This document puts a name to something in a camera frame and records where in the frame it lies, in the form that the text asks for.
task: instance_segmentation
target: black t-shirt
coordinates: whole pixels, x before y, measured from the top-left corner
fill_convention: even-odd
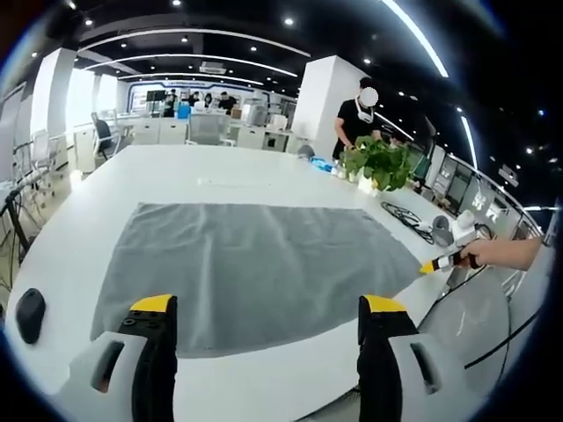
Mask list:
[[[360,110],[367,114],[373,114],[373,107],[364,108],[360,105]],[[373,117],[373,121],[371,123],[358,118],[358,108],[355,106],[354,99],[349,99],[348,101],[344,101],[342,103],[340,111],[338,112],[338,117],[344,120],[342,129],[344,130],[348,140],[352,143],[355,143],[356,138],[359,136],[371,135],[371,132],[380,128],[376,116]]]
[[[219,101],[219,108],[227,110],[227,114],[230,115],[230,110],[232,110],[232,107],[234,107],[236,103],[237,101],[233,97],[228,97],[227,99]]]

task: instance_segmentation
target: office chair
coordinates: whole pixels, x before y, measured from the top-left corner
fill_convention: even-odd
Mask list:
[[[235,142],[227,139],[230,117],[224,114],[193,113],[189,117],[188,145],[221,145],[231,147]]]
[[[108,155],[112,157],[119,152],[119,147],[121,144],[121,134],[119,132],[112,134],[110,131],[109,136],[100,137],[100,133],[98,131],[98,127],[96,127],[96,122],[94,119],[92,119],[92,123],[94,123],[94,136],[96,137],[96,139],[94,140],[94,157],[96,157],[98,154],[101,154],[102,157],[104,157],[104,159],[107,161],[109,159]]]

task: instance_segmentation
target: black ceiling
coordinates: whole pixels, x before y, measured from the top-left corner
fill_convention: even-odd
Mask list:
[[[473,130],[479,168],[502,183],[499,167],[520,165],[520,186],[507,186],[507,191],[524,204],[549,205],[554,184],[561,179],[561,163],[548,163],[560,156],[552,98],[552,83],[559,76],[555,65],[545,66],[541,48],[556,35],[557,25],[546,20],[551,5],[543,0],[533,5],[501,0],[488,4],[472,0],[395,2],[426,35],[449,78],[439,75],[421,44],[380,0],[182,0],[180,7],[173,6],[172,0],[74,0],[76,11],[62,7],[68,31],[60,36],[80,47],[125,33],[163,28],[206,28],[262,37],[308,52],[311,58],[266,43],[200,33],[186,34],[186,43],[181,42],[181,33],[152,34],[113,41],[91,51],[111,59],[192,53],[263,63],[299,77],[241,63],[224,64],[233,70],[229,76],[260,81],[264,89],[285,90],[292,96],[297,95],[308,61],[339,55],[377,80],[382,114],[395,122],[402,119],[400,126],[412,132],[413,114],[422,111],[440,132],[439,142],[470,163],[461,114],[456,111],[461,107]],[[295,24],[284,25],[286,17],[292,17]],[[84,25],[87,18],[93,25]],[[258,50],[252,52],[252,46]],[[365,58],[371,60],[370,65],[363,62]],[[94,63],[80,59],[77,66]],[[151,73],[198,72],[200,63],[201,59],[183,57],[123,64]],[[115,74],[110,66],[96,71]],[[267,81],[268,77],[277,84]],[[399,91],[406,95],[399,96]],[[540,109],[544,116],[538,114]],[[527,147],[534,148],[534,154],[527,154]]]

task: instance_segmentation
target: curved light strip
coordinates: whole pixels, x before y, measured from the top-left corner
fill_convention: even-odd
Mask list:
[[[128,62],[128,61],[131,61],[131,60],[153,59],[153,58],[156,58],[156,57],[197,57],[197,58],[201,58],[201,59],[225,60],[226,62],[237,62],[237,63],[243,63],[243,64],[250,64],[252,66],[258,66],[259,68],[270,69],[270,70],[273,70],[275,72],[280,72],[280,73],[283,73],[284,75],[297,77],[297,75],[295,73],[291,73],[291,72],[288,72],[287,70],[283,70],[283,69],[278,69],[278,68],[275,68],[274,66],[268,66],[266,64],[261,64],[261,63],[257,63],[257,62],[249,62],[247,60],[235,59],[233,57],[222,57],[220,55],[192,55],[192,54],[189,54],[189,53],[185,53],[185,54],[183,54],[183,53],[161,54],[161,55],[136,55],[134,57],[125,57],[123,59],[110,60],[108,62],[92,64],[91,66],[84,68],[84,70],[90,70],[90,69],[98,68],[99,66],[107,66],[108,64],[113,64],[113,63]]]
[[[461,121],[464,124],[467,141],[469,141],[469,149],[472,151],[473,167],[475,167],[475,170],[478,170],[479,168],[477,167],[477,157],[475,156],[475,147],[473,146],[472,131],[469,129],[469,123],[464,116],[461,116]]]
[[[297,48],[286,46],[285,44],[281,44],[279,42],[266,40],[265,38],[254,37],[253,35],[247,35],[245,33],[232,33],[231,31],[221,31],[218,29],[203,29],[203,28],[151,29],[149,31],[140,31],[138,33],[125,33],[123,35],[117,35],[115,37],[108,38],[107,40],[97,41],[92,44],[89,44],[86,47],[79,48],[78,53],[96,46],[101,46],[102,44],[106,44],[108,42],[113,42],[117,40],[126,40],[127,38],[132,38],[132,37],[141,37],[143,35],[152,35],[154,33],[213,33],[216,35],[228,35],[230,37],[246,38],[248,40],[264,42],[266,44],[271,44],[272,46],[285,48],[286,50],[293,51],[294,53],[298,53],[299,55],[304,55],[305,57],[311,57],[309,53],[305,53],[304,51],[298,50]]]
[[[387,7],[391,9],[393,13],[397,15],[399,19],[411,30],[411,33],[416,37],[422,47],[426,50],[432,62],[440,72],[443,77],[449,77],[446,68],[444,68],[440,57],[436,54],[436,51],[432,48],[420,28],[414,23],[410,16],[408,16],[393,0],[381,0]]]
[[[207,73],[145,73],[142,75],[122,76],[118,79],[135,79],[136,77],[153,77],[153,76],[198,76],[198,77],[216,77],[218,79],[229,79],[230,81],[244,82],[246,84],[263,85],[262,82],[251,81],[250,79],[243,79],[241,77],[221,76],[221,75],[208,75]]]

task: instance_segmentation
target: person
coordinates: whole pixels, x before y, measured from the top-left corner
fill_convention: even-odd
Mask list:
[[[377,91],[370,77],[360,81],[360,93],[353,99],[344,101],[340,106],[334,130],[338,141],[333,151],[333,158],[340,159],[344,148],[354,148],[358,136],[372,135],[381,139],[381,126],[374,115],[373,106],[377,103]]]
[[[189,98],[187,99],[187,102],[189,103],[190,107],[195,106],[195,103],[197,103],[200,100],[200,93],[198,91],[194,92],[192,95],[189,96]]]
[[[213,102],[213,96],[211,95],[211,93],[208,93],[203,101],[205,101],[205,108],[210,108],[211,103]]]
[[[461,258],[471,253],[479,266],[504,266],[528,271],[541,244],[541,237],[525,240],[477,239],[462,249]]]
[[[221,101],[219,101],[219,108],[223,110],[227,110],[227,115],[230,116],[230,111],[232,107],[235,106],[237,100],[234,97],[231,97],[227,92],[221,92]]]
[[[174,106],[178,97],[176,96],[176,90],[172,89],[170,94],[165,99],[165,110],[163,112],[163,117],[174,117]]]

